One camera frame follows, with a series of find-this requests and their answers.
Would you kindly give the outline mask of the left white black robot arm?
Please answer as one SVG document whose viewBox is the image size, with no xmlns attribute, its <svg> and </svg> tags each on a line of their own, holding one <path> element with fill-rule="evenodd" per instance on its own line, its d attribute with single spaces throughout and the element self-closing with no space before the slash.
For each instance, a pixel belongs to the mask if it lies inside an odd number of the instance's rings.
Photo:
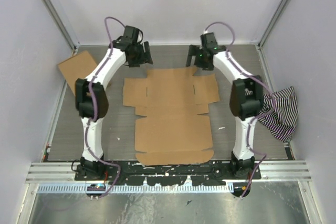
<svg viewBox="0 0 336 224">
<path fill-rule="evenodd" d="M 143 32 L 125 26 L 124 32 L 112 40 L 97 67 L 83 79 L 75 82 L 75 107 L 83 126 L 84 148 L 76 172 L 83 177 L 100 180 L 108 163 L 103 160 L 102 124 L 109 109 L 106 88 L 114 74 L 123 65 L 139 67 L 152 64 L 150 46 L 143 41 Z"/>
</svg>

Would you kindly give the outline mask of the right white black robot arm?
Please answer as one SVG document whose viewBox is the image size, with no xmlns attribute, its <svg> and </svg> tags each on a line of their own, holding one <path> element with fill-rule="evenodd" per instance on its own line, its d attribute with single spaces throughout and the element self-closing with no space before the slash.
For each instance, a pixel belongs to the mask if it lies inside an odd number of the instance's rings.
<svg viewBox="0 0 336 224">
<path fill-rule="evenodd" d="M 245 70 L 226 46 L 217 43 L 214 33 L 200 35 L 201 45 L 189 45 L 186 66 L 202 70 L 218 69 L 231 84 L 229 108 L 236 121 L 235 145 L 229 170 L 237 179 L 243 179 L 254 169 L 253 146 L 256 116 L 263 107 L 262 78 Z"/>
</svg>

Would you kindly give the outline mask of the aluminium corner post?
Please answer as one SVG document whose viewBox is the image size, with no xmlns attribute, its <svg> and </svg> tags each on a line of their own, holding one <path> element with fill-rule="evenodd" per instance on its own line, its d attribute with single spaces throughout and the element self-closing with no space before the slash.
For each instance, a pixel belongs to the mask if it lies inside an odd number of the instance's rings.
<svg viewBox="0 0 336 224">
<path fill-rule="evenodd" d="M 280 0 L 276 11 L 274 12 L 272 18 L 270 19 L 265 32 L 263 33 L 259 43 L 257 44 L 257 48 L 262 50 L 264 47 L 268 37 L 270 36 L 272 30 L 275 28 L 277 22 L 279 21 L 280 17 L 282 16 L 283 12 L 285 11 L 286 7 L 288 6 L 290 0 Z"/>
<path fill-rule="evenodd" d="M 67 42 L 68 46 L 71 48 L 72 52 L 76 52 L 78 49 L 77 44 L 74 43 L 74 40 L 71 38 L 69 31 L 67 30 L 65 24 L 61 20 L 54 4 L 51 0 L 42 0 L 44 6 L 48 10 L 49 14 L 51 15 L 54 23 L 56 24 L 57 28 L 59 29 L 61 35 Z"/>
</svg>

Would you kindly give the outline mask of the right aluminium corner post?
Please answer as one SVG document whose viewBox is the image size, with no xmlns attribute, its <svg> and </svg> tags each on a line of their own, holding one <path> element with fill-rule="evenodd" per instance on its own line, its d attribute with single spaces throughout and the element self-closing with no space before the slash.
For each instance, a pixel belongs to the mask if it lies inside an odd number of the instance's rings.
<svg viewBox="0 0 336 224">
<path fill-rule="evenodd" d="M 280 0 L 276 11 L 274 12 L 272 18 L 270 19 L 265 32 L 263 33 L 259 43 L 257 44 L 257 48 L 262 50 L 264 47 L 268 37 L 270 36 L 272 30 L 275 28 L 277 22 L 279 21 L 280 17 L 282 16 L 283 12 L 285 11 L 286 7 L 288 6 L 290 0 Z"/>
</svg>

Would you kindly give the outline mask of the folded brown cardboard box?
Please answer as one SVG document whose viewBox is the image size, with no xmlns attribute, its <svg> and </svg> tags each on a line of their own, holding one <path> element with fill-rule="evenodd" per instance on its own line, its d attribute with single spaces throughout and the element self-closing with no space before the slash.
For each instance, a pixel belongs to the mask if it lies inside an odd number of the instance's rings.
<svg viewBox="0 0 336 224">
<path fill-rule="evenodd" d="M 67 81 L 72 93 L 75 94 L 76 80 L 84 79 L 95 70 L 97 65 L 93 56 L 85 50 L 59 63 L 57 67 Z"/>
</svg>

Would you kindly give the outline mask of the left aluminium corner post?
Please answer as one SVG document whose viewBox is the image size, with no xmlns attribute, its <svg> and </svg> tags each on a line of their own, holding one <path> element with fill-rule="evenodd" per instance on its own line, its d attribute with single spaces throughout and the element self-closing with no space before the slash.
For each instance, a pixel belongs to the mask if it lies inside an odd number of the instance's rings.
<svg viewBox="0 0 336 224">
<path fill-rule="evenodd" d="M 57 28 L 59 29 L 61 35 L 67 42 L 68 46 L 71 48 L 72 52 L 76 52 L 78 49 L 77 44 L 74 43 L 74 40 L 71 38 L 69 31 L 67 30 L 65 24 L 61 20 L 54 4 L 51 0 L 42 0 L 44 6 L 48 10 L 49 14 L 51 15 L 54 23 L 56 24 Z"/>
</svg>

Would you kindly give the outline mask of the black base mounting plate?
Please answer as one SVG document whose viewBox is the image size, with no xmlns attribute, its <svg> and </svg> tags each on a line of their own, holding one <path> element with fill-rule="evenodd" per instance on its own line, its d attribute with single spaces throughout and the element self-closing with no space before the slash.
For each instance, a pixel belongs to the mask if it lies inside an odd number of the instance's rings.
<svg viewBox="0 0 336 224">
<path fill-rule="evenodd" d="M 144 166 L 136 161 L 114 161 L 121 168 L 99 164 L 99 171 L 85 171 L 81 165 L 71 170 L 75 172 L 76 181 L 103 180 L 111 185 L 116 179 L 115 185 L 141 186 L 147 184 L 154 186 L 183 185 L 190 179 L 193 186 L 217 186 L 225 185 L 227 180 L 248 180 L 252 170 L 240 170 L 237 173 L 231 171 L 229 162 L 222 160 L 209 161 L 203 164 L 193 165 L 168 165 L 168 166 Z"/>
</svg>

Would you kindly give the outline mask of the aluminium front rail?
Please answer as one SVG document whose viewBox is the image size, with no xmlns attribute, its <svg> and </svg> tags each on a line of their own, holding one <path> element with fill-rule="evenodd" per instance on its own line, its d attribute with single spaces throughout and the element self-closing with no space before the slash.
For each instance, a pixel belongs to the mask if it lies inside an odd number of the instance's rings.
<svg viewBox="0 0 336 224">
<path fill-rule="evenodd" d="M 137 161 L 117 161 L 119 167 L 108 166 L 101 175 L 77 171 L 79 163 L 46 162 L 30 166 L 26 182 L 88 182 L 117 181 L 117 185 L 222 185 L 228 181 L 267 180 L 276 182 L 310 181 L 304 161 L 271 160 L 262 162 L 256 170 L 232 172 L 228 161 L 214 160 L 199 165 L 145 166 Z"/>
</svg>

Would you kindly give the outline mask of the brown cardboard box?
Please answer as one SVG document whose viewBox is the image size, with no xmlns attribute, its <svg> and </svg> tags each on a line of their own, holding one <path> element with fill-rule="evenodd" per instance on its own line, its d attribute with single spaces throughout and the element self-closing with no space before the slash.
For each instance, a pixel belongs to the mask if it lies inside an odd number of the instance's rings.
<svg viewBox="0 0 336 224">
<path fill-rule="evenodd" d="M 93 56 L 85 50 L 59 63 L 57 67 L 67 81 L 72 93 L 75 94 L 76 80 L 84 79 L 95 70 L 97 65 Z"/>
<path fill-rule="evenodd" d="M 202 164 L 214 155 L 210 103 L 219 101 L 214 74 L 196 67 L 149 69 L 126 78 L 123 105 L 135 108 L 135 150 L 146 166 Z"/>
</svg>

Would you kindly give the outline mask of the striped purple white cloth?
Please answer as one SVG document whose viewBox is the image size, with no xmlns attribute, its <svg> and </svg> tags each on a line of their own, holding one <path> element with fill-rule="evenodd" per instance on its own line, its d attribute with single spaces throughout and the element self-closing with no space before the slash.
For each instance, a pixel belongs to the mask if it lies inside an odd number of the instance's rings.
<svg viewBox="0 0 336 224">
<path fill-rule="evenodd" d="M 293 86 L 264 94 L 264 102 L 258 121 L 279 141 L 293 139 L 298 124 L 298 103 Z"/>
</svg>

